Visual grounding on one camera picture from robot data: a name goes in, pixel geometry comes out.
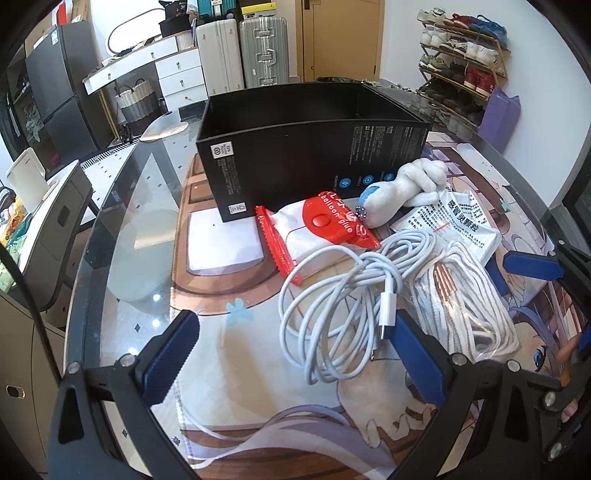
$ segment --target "drawer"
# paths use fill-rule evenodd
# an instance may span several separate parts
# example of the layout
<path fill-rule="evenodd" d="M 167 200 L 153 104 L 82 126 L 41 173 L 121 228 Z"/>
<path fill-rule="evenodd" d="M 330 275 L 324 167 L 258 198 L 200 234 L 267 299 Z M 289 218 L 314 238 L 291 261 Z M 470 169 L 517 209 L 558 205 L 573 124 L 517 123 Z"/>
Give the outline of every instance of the drawer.
<path fill-rule="evenodd" d="M 91 94 L 123 75 L 177 51 L 177 41 L 174 36 L 139 48 L 85 79 L 86 92 Z"/>
<path fill-rule="evenodd" d="M 160 79 L 200 66 L 201 58 L 198 48 L 192 48 L 156 62 L 156 70 Z"/>
<path fill-rule="evenodd" d="M 168 110 L 172 111 L 176 110 L 177 108 L 181 108 L 182 106 L 190 105 L 191 103 L 207 100 L 207 89 L 205 88 L 205 85 L 198 85 L 196 87 L 168 95 L 164 97 L 164 99 L 166 100 L 166 106 L 168 107 Z"/>
<path fill-rule="evenodd" d="M 204 84 L 205 80 L 203 79 L 203 70 L 201 67 L 195 67 L 186 72 L 175 73 L 170 77 L 160 79 L 160 88 L 162 89 L 162 95 L 165 97 L 181 90 Z"/>

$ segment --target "laundry basket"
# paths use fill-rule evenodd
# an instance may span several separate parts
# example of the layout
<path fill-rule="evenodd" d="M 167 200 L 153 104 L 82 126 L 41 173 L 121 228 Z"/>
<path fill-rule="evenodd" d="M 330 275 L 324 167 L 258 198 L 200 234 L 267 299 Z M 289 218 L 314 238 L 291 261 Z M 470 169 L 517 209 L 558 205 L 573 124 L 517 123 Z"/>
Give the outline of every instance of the laundry basket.
<path fill-rule="evenodd" d="M 131 134 L 135 137 L 144 133 L 149 125 L 162 115 L 160 104 L 150 80 L 140 79 L 131 88 L 116 95 L 117 104 L 127 120 Z"/>

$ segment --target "person's hand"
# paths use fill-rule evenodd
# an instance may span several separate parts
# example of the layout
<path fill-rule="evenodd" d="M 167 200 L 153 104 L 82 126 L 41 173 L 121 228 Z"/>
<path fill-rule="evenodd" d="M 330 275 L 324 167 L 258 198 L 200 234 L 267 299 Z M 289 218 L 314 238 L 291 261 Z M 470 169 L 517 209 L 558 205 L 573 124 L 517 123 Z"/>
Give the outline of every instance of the person's hand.
<path fill-rule="evenodd" d="M 572 337 L 569 340 L 569 342 L 559 350 L 558 354 L 556 355 L 556 360 L 559 361 L 561 364 L 570 362 L 570 356 L 579 346 L 580 337 L 581 334 Z M 570 418 L 576 413 L 577 408 L 579 408 L 579 404 L 576 400 L 573 400 L 571 403 L 569 403 L 567 407 L 563 410 L 562 416 L 560 417 L 562 422 L 566 423 L 567 421 L 569 421 Z"/>

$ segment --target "wooden shoe rack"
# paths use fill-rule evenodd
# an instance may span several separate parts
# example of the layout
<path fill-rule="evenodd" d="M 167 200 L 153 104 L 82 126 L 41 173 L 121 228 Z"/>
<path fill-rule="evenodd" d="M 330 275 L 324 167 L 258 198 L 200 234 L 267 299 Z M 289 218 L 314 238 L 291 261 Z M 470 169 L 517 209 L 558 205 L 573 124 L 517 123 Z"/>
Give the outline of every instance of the wooden shoe rack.
<path fill-rule="evenodd" d="M 489 72 L 490 74 L 492 74 L 493 78 L 495 79 L 496 85 L 503 85 L 503 83 L 508 80 L 507 69 L 506 69 L 506 60 L 508 59 L 509 55 L 511 55 L 511 51 L 506 48 L 503 48 L 501 46 L 500 42 L 496 38 L 490 37 L 488 35 L 484 35 L 479 32 L 475 32 L 473 30 L 468 30 L 466 28 L 452 27 L 451 25 L 440 25 L 440 24 L 436 24 L 433 22 L 421 22 L 421 23 L 425 27 L 428 25 L 435 26 L 435 27 L 443 30 L 444 32 L 451 33 L 452 35 L 454 35 L 456 37 L 463 37 L 466 39 L 466 41 L 473 41 L 474 43 L 484 44 L 485 46 L 487 46 L 487 48 L 491 48 L 491 49 L 497 51 L 498 61 L 496 63 L 496 66 L 489 67 L 488 65 L 485 65 L 477 60 L 470 59 L 470 58 L 466 57 L 465 55 L 462 55 L 461 53 L 458 53 L 456 51 L 450 51 L 450 50 L 445 50 L 445 49 L 442 50 L 440 48 L 424 45 L 421 43 L 421 47 L 422 47 L 423 51 L 425 52 L 425 55 L 430 55 L 434 51 L 434 52 L 436 52 L 433 55 L 434 57 L 438 57 L 439 55 L 443 54 L 443 55 L 447 55 L 448 57 L 451 57 L 454 59 L 463 60 L 463 61 L 467 62 L 467 66 L 474 66 L 475 68 L 477 68 L 479 70 L 483 70 L 484 72 Z M 468 87 L 466 87 L 463 84 L 454 82 L 452 79 L 444 77 L 439 72 L 436 72 L 432 69 L 425 68 L 421 65 L 419 65 L 418 69 L 421 72 L 421 74 L 423 75 L 423 78 L 425 78 L 425 84 L 423 84 L 423 87 L 426 87 L 427 85 L 429 85 L 433 81 L 433 79 L 437 78 L 437 79 L 443 80 L 444 82 L 449 83 L 450 85 L 453 85 L 456 88 L 463 89 L 463 90 L 467 91 L 472 96 L 474 96 L 476 99 L 478 99 L 481 103 L 486 104 L 486 102 L 488 101 L 488 98 L 485 95 L 482 95 L 475 90 L 469 89 Z M 451 114 L 461 118 L 468 125 L 471 125 L 473 127 L 478 127 L 478 125 L 476 125 L 474 122 L 468 120 L 465 116 L 456 112 L 454 109 L 449 108 L 448 106 L 432 99 L 431 97 L 425 95 L 424 93 L 422 93 L 420 91 L 417 91 L 417 93 L 420 96 L 428 99 L 432 105 L 444 110 L 447 113 L 451 113 Z"/>

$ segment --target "stuffed animal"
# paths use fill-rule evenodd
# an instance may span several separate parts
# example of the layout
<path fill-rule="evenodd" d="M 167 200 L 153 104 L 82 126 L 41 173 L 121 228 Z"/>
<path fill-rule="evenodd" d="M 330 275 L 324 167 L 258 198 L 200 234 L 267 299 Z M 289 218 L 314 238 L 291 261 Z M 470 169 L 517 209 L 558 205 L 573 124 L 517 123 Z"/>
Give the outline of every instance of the stuffed animal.
<path fill-rule="evenodd" d="M 400 167 L 393 181 L 368 186 L 359 198 L 363 223 L 377 228 L 401 207 L 432 205 L 447 185 L 447 166 L 440 160 L 419 158 Z"/>

